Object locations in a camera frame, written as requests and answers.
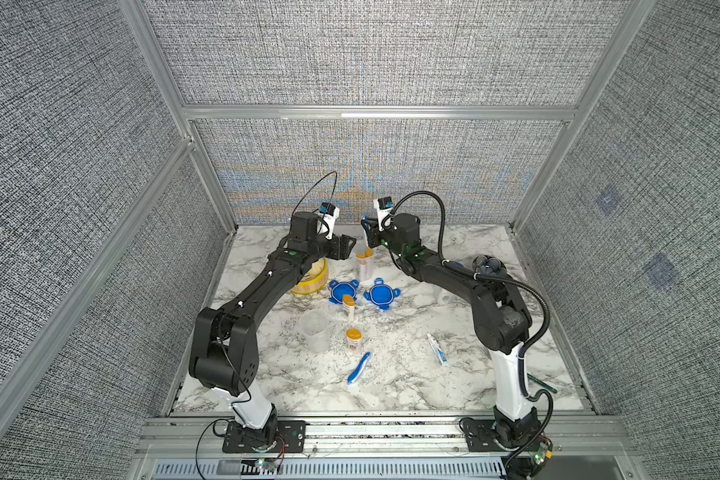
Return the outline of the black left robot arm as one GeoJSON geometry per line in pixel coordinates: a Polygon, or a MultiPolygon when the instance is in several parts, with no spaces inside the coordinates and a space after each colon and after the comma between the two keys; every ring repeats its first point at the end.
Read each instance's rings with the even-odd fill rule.
{"type": "Polygon", "coordinates": [[[263,270],[233,300],[206,307],[196,320],[188,373],[209,389],[229,393],[244,439],[270,447],[278,435],[277,411],[255,383],[259,368],[257,332],[264,318],[321,259],[347,259],[356,239],[334,233],[340,209],[323,203],[318,211],[291,215],[287,235],[267,256],[263,270]]]}

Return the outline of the clear cup back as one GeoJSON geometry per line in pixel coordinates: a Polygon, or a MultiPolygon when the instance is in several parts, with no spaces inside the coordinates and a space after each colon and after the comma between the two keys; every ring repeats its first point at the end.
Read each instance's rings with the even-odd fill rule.
{"type": "Polygon", "coordinates": [[[370,284],[374,279],[374,256],[373,259],[367,265],[359,265],[356,261],[356,274],[357,279],[361,284],[370,284]]]}

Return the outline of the toothpaste tube vertical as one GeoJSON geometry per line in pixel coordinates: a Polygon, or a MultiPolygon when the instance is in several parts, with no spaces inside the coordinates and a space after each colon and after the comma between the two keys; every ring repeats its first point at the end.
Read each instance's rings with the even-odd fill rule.
{"type": "Polygon", "coordinates": [[[434,352],[434,354],[435,354],[435,356],[436,356],[437,361],[439,362],[439,364],[440,364],[441,366],[448,366],[448,365],[449,365],[449,362],[448,362],[448,359],[447,359],[447,357],[446,357],[446,354],[445,354],[445,352],[442,350],[442,348],[440,347],[440,345],[439,345],[438,341],[436,340],[436,338],[435,338],[431,333],[427,333],[427,334],[426,334],[426,337],[427,337],[427,341],[428,341],[430,347],[432,348],[432,350],[433,350],[433,352],[434,352]]]}

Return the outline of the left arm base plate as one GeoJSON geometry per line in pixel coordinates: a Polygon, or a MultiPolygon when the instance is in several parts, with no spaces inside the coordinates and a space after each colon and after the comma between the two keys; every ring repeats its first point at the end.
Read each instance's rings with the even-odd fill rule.
{"type": "Polygon", "coordinates": [[[305,421],[282,421],[257,430],[232,423],[223,437],[226,454],[302,453],[306,439],[305,421]]]}

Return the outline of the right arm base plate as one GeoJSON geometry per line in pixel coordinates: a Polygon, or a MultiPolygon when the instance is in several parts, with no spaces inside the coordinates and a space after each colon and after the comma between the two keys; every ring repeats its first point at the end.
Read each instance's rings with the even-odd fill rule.
{"type": "Polygon", "coordinates": [[[544,452],[553,449],[552,440],[540,432],[541,422],[532,420],[528,426],[515,429],[512,422],[494,419],[461,418],[458,428],[471,453],[544,452]]]}

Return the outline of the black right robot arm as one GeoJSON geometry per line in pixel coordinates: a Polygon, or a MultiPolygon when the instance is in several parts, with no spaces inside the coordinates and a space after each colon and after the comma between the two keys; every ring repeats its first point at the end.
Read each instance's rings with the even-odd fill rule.
{"type": "Polygon", "coordinates": [[[416,191],[403,199],[426,196],[440,210],[437,248],[423,244],[420,219],[400,213],[400,203],[389,197],[373,201],[374,217],[361,220],[370,248],[384,247],[393,264],[405,275],[450,292],[469,303],[473,329],[488,349],[495,376],[494,438],[503,450],[517,457],[541,440],[551,420],[554,400],[549,391],[532,394],[527,380],[526,356],[548,331],[549,306],[538,290],[514,279],[503,262],[488,257],[478,269],[468,269],[443,254],[445,206],[430,191],[416,191]]]}

